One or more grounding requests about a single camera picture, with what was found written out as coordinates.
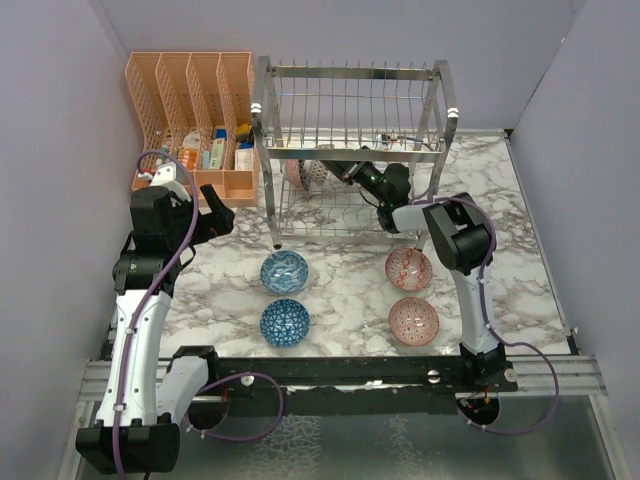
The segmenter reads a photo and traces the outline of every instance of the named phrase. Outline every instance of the marble surface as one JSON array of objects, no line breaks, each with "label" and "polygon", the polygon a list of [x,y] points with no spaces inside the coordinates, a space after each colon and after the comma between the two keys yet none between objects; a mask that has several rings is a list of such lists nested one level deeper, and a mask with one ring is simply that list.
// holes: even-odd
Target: marble surface
[{"label": "marble surface", "polygon": [[[429,166],[419,166],[416,190],[426,188]],[[440,184],[440,195],[469,192],[494,218],[498,248],[492,271],[496,328],[508,341],[526,341],[545,353],[569,353],[558,309],[506,144],[495,136],[458,136]],[[311,218],[304,219],[313,223]],[[180,275],[161,342],[161,356],[182,345],[212,344],[221,356],[455,355],[461,336],[455,286],[429,242],[430,285],[413,294],[437,310],[440,331],[424,347],[409,347],[390,332],[388,313],[409,296],[387,280],[389,245],[285,242],[309,263],[305,287],[293,298],[311,313],[311,330],[293,348],[270,346],[260,315],[282,298],[260,281],[260,265],[273,251],[262,207],[240,209],[233,234],[197,247]],[[531,353],[525,348],[510,353]]]}]

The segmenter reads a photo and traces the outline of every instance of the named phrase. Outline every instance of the metal dish rack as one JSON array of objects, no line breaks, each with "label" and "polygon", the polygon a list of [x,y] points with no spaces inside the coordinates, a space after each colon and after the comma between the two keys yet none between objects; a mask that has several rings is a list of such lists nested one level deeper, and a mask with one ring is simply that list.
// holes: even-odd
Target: metal dish rack
[{"label": "metal dish rack", "polygon": [[458,123],[446,61],[432,69],[386,63],[276,66],[260,57],[252,102],[274,247],[283,240],[424,245],[424,236],[384,232],[367,193],[331,174],[321,186],[311,182],[308,191],[282,178],[277,208],[271,159],[280,160],[281,172],[287,160],[371,161],[382,169],[401,162],[412,172],[412,185],[416,165],[431,164],[425,196],[432,199]]}]

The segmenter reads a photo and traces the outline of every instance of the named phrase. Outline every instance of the dish rack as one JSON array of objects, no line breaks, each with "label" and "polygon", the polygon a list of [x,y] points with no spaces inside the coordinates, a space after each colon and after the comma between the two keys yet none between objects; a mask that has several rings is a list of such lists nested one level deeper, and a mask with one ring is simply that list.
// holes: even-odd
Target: dish rack
[{"label": "dish rack", "polygon": [[[373,199],[357,185],[343,184],[329,173],[322,185],[296,187],[283,174],[274,178],[271,159],[280,160],[281,173],[288,160],[304,165],[371,161],[381,170],[401,162],[409,166],[412,186],[417,164],[430,164],[425,197],[432,199],[458,123],[446,61],[436,61],[432,69],[386,63],[283,66],[260,57],[252,102],[267,223],[276,248],[283,240],[424,245],[426,236],[419,238],[417,232],[383,231],[368,203]],[[280,180],[277,207],[274,186]]]},{"label": "dish rack", "polygon": [[[234,170],[236,130],[251,123],[250,98],[254,71],[248,52],[134,52],[125,70],[129,91],[144,135],[144,150],[169,147],[177,155],[184,137],[198,129],[200,143],[195,168],[190,169],[200,187],[211,184],[229,207],[255,206],[259,161],[254,147],[252,170]],[[221,170],[202,168],[202,153],[209,150],[214,128],[224,125],[226,150]],[[154,172],[157,156],[143,167]],[[133,190],[148,182],[133,179]]]}]

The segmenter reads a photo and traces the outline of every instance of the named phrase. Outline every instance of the white wall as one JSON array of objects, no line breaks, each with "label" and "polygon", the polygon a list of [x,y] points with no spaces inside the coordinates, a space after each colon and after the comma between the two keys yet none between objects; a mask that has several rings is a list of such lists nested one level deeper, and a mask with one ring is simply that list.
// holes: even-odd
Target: white wall
[{"label": "white wall", "polygon": [[638,18],[637,0],[588,0],[512,141],[560,301],[640,478]]},{"label": "white wall", "polygon": [[113,308],[140,143],[85,0],[5,2],[0,45],[0,476],[50,479]]},{"label": "white wall", "polygon": [[272,60],[449,60],[462,128],[511,128],[583,0],[100,0],[127,51]]}]

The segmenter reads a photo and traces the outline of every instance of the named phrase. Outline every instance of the blue bowl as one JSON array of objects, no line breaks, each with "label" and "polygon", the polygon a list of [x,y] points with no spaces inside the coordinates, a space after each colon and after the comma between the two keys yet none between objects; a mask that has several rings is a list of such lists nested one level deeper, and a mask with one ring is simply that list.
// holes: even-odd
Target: blue bowl
[{"label": "blue bowl", "polygon": [[311,316],[304,306],[283,298],[269,305],[260,319],[260,332],[274,347],[293,347],[309,333]]},{"label": "blue bowl", "polygon": [[296,252],[272,253],[260,268],[260,280],[274,293],[287,295],[302,288],[309,277],[309,266]]}]

